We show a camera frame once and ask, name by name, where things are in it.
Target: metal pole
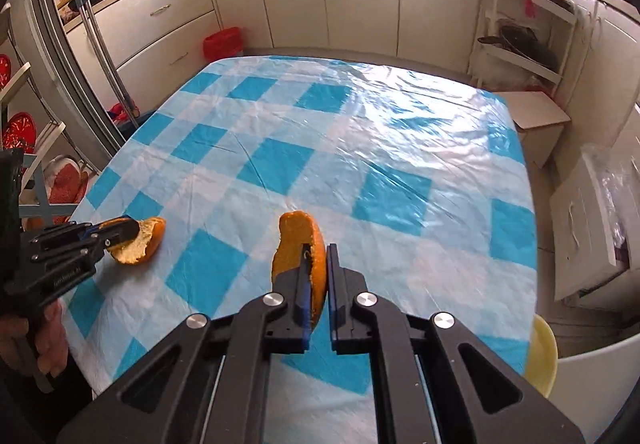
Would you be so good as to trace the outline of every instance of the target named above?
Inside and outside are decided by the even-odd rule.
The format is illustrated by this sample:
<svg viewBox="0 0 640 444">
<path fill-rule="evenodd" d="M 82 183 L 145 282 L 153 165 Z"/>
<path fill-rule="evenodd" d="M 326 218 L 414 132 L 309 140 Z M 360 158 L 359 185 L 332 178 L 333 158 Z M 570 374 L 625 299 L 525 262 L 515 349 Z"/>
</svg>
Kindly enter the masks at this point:
<svg viewBox="0 0 640 444">
<path fill-rule="evenodd" d="M 78 5 L 78 11 L 82 17 L 82 23 L 86 29 L 87 37 L 94 48 L 95 55 L 98 58 L 98 62 L 100 63 L 102 70 L 107 76 L 107 81 L 116 94 L 116 98 L 124 108 L 131 124 L 133 124 L 135 129 L 138 129 L 138 122 L 136 121 L 133 113 L 133 102 L 131 101 L 131 97 L 129 96 L 124 83 L 120 79 L 120 75 L 116 70 L 113 60 L 111 59 L 109 50 L 104 43 L 104 38 L 102 37 L 100 28 L 98 27 L 98 23 L 95 19 L 94 10 L 91 8 L 91 2 L 89 0 L 76 0 L 76 4 Z"/>
</svg>

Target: open drawer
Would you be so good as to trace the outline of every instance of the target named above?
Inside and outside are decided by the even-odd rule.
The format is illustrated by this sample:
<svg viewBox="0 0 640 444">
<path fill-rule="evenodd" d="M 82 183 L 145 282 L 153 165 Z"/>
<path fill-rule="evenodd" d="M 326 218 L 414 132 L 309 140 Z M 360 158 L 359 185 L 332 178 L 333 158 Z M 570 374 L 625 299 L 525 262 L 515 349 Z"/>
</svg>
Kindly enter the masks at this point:
<svg viewBox="0 0 640 444">
<path fill-rule="evenodd" d="M 613 280 L 640 267 L 640 218 L 630 190 L 624 197 L 628 262 L 614 246 L 606 198 L 588 156 L 581 154 L 569 178 L 550 200 L 556 248 L 556 300 Z"/>
</svg>

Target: checkered tablecloth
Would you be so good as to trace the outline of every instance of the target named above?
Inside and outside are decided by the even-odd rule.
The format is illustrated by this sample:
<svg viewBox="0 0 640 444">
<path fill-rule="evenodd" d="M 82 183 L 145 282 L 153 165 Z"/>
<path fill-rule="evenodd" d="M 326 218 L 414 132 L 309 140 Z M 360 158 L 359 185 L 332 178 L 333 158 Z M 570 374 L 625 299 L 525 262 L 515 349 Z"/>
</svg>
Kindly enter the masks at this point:
<svg viewBox="0 0 640 444">
<path fill-rule="evenodd" d="M 65 297 L 71 351 L 103 391 L 190 313 L 270 290 L 278 218 L 312 214 L 340 262 L 408 313 L 446 310 L 522 372 L 536 299 L 529 181 L 501 98 L 385 66 L 213 63 L 118 152 L 73 218 L 167 220 L 147 264 L 109 255 Z M 376 442 L 365 356 L 275 358 L 265 439 Z"/>
</svg>

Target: pan handle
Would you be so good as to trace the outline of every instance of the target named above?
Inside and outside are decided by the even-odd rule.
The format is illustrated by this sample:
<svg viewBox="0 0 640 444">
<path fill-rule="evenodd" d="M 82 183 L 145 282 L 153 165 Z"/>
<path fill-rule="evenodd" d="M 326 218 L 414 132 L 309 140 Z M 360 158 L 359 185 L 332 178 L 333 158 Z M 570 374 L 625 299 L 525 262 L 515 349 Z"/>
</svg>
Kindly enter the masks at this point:
<svg viewBox="0 0 640 444">
<path fill-rule="evenodd" d="M 482 36 L 478 38 L 478 42 L 484 45 L 504 45 L 502 38 L 498 38 L 497 36 Z"/>
</svg>

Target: human hand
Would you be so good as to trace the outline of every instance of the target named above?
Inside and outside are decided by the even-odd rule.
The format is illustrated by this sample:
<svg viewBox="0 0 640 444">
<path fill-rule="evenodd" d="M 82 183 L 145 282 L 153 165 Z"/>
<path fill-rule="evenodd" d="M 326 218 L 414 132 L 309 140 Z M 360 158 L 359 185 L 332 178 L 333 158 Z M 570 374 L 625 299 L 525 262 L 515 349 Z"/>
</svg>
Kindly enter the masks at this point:
<svg viewBox="0 0 640 444">
<path fill-rule="evenodd" d="M 24 337 L 29 331 L 29 323 L 15 315 L 0 318 L 0 357 L 14 370 L 24 373 L 24 364 L 20 359 L 15 338 Z M 62 326 L 62 304 L 60 300 L 44 309 L 43 323 L 35 337 L 38 368 L 43 374 L 51 373 L 57 377 L 66 368 L 69 346 L 66 342 L 65 328 Z"/>
</svg>

